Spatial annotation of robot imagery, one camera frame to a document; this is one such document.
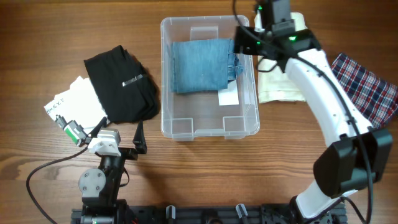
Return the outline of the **red navy plaid shirt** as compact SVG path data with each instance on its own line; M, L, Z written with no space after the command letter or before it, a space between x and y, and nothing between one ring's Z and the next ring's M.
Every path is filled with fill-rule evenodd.
M344 53L334 59L331 70L355 107L375 128L386 126L397 116L397 86Z

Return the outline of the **white printed t-shirt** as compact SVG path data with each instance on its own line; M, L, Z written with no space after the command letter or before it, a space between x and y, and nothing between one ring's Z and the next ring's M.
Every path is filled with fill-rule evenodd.
M82 77L78 77L67 91L55 95L44 109L54 121L57 116L64 117L66 122L75 120L86 133L90 133L104 117L108 117L91 80Z

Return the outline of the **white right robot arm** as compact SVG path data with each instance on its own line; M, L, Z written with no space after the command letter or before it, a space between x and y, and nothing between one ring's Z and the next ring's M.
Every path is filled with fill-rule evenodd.
M373 185L382 179L392 136L386 129L374 128L354 106L312 31L269 37L252 27L237 26L234 52L275 60L302 92L325 139L326 150L313 165L313 182L290 201L290 221L314 222L350 195L367 189L368 210L361 221L370 223Z

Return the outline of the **black garment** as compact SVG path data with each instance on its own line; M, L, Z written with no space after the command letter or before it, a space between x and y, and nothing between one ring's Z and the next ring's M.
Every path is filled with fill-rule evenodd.
M135 123L159 113L158 88L121 45L84 60L95 93L112 123Z

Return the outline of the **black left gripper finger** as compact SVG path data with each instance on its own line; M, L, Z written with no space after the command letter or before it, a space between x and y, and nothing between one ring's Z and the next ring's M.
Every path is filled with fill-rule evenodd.
M135 149L147 149L147 144L144 136L143 120L140 120L133 138Z
M101 121L100 121L100 122L93 128L93 130L90 132L90 137L91 137L91 138L97 137L97 135L98 135L100 129L101 129L101 128L107 127L107 122L108 122L107 117L103 117L103 118L101 119Z

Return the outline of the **blue denim jeans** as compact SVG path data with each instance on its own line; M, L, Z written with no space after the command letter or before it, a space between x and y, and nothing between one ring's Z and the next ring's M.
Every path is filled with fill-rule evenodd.
M227 89L244 68L234 40L208 39L172 44L172 89L178 94Z

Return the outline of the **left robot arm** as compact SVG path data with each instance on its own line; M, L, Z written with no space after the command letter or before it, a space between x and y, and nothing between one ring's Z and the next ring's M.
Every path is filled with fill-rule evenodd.
M124 199L118 199L126 161L136 161L147 153L143 121L140 120L132 143L121 147L117 129L108 128L102 120L88 135L87 149L101 158L97 168L82 173L78 181L83 202L82 210L71 215L72 223L138 223L138 218Z

